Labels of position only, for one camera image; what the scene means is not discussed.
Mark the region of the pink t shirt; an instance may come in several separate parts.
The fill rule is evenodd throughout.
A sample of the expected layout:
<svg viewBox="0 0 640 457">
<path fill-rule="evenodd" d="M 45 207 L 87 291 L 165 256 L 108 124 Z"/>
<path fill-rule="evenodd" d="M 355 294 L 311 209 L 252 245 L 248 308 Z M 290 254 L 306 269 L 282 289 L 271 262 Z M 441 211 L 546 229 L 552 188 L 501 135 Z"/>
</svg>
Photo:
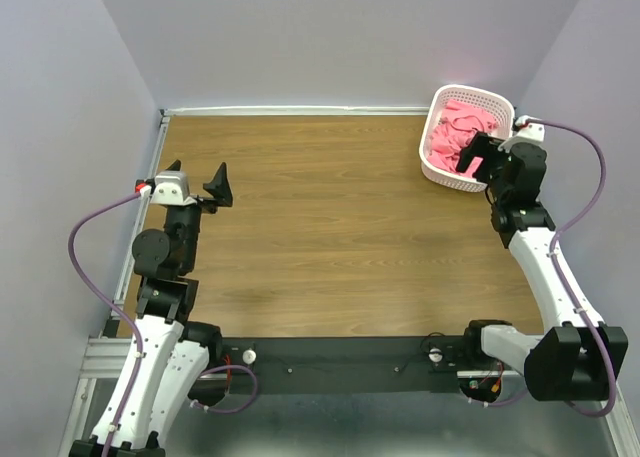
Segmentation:
<svg viewBox="0 0 640 457">
<path fill-rule="evenodd" d="M 429 136 L 428 161 L 443 171 L 472 178 L 482 159 L 474 158 L 466 171 L 458 172 L 460 152 L 478 131 L 490 134 L 497 128 L 496 119 L 486 110 L 450 99 L 441 112 L 439 124 Z"/>
</svg>

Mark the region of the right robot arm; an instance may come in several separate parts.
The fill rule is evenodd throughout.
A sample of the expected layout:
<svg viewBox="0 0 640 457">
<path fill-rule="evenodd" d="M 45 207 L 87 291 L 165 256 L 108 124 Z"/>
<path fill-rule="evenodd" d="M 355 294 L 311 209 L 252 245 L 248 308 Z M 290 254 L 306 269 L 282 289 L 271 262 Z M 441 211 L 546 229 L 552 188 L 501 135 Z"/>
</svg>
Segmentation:
<svg viewBox="0 0 640 457">
<path fill-rule="evenodd" d="M 478 132 L 461 152 L 459 171 L 474 173 L 491 200 L 491 223 L 520 266 L 540 311 L 544 333 L 526 335 L 499 320 L 469 323 L 460 356 L 480 369 L 494 359 L 520 374 L 538 401 L 611 402 L 628 339 L 589 303 L 564 258 L 551 215 L 539 200 L 546 152 Z"/>
</svg>

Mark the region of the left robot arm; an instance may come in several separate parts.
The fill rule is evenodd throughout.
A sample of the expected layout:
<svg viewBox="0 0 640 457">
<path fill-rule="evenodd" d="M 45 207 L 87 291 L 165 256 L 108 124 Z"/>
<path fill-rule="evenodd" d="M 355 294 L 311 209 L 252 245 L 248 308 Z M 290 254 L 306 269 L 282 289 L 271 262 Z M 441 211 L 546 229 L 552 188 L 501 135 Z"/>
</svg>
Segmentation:
<svg viewBox="0 0 640 457">
<path fill-rule="evenodd" d="M 131 344 L 107 407 L 89 438 L 72 443 L 72 456 L 165 455 L 167 434 L 193 384 L 221 362 L 220 328 L 189 319 L 199 283 L 188 275 L 202 215 L 233 205 L 225 163 L 203 189 L 203 195 L 191 193 L 174 161 L 106 207 L 141 200 L 164 207 L 166 215 L 162 228 L 138 233 L 131 244 L 133 271 L 141 278 L 135 315 L 113 309 L 131 328 Z"/>
</svg>

